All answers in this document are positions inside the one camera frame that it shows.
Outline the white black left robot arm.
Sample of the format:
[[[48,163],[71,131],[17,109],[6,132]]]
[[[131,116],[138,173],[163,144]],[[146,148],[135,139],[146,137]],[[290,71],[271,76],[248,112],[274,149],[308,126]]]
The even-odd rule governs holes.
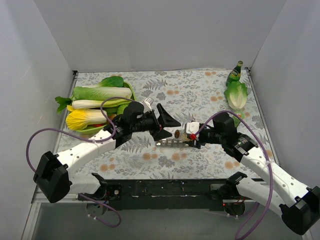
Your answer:
[[[33,180],[50,203],[62,200],[67,194],[89,194],[95,200],[106,196],[107,184],[97,173],[75,176],[79,168],[99,155],[113,151],[128,142],[133,133],[149,132],[154,141],[172,136],[166,128],[181,124],[157,104],[155,115],[147,101],[133,101],[93,137],[68,150],[58,153],[48,151],[41,156]]]

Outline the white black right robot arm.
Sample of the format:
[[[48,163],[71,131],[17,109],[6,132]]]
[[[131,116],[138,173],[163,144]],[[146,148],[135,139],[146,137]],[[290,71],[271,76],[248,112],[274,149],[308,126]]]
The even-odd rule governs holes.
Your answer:
[[[186,123],[186,142],[194,148],[221,145],[230,157],[254,171],[267,185],[238,173],[227,180],[227,195],[232,199],[244,196],[264,205],[279,215],[291,231],[304,235],[320,219],[320,188],[307,186],[269,160],[258,137],[238,132],[230,114],[225,110],[211,116],[213,126],[206,122]]]

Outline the clear weekly pill organizer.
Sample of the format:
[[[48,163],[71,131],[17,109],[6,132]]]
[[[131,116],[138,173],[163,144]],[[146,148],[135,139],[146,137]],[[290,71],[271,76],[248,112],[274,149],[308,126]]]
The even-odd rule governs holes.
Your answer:
[[[175,138],[165,138],[155,142],[157,148],[188,148],[189,145],[186,142],[183,142]]]

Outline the clear pill bottle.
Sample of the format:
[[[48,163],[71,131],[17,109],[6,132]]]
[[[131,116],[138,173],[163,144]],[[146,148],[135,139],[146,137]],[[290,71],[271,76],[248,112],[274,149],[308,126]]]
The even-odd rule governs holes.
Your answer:
[[[180,140],[182,142],[188,142],[190,141],[188,134],[184,130],[176,130],[174,132],[174,138],[177,140]]]

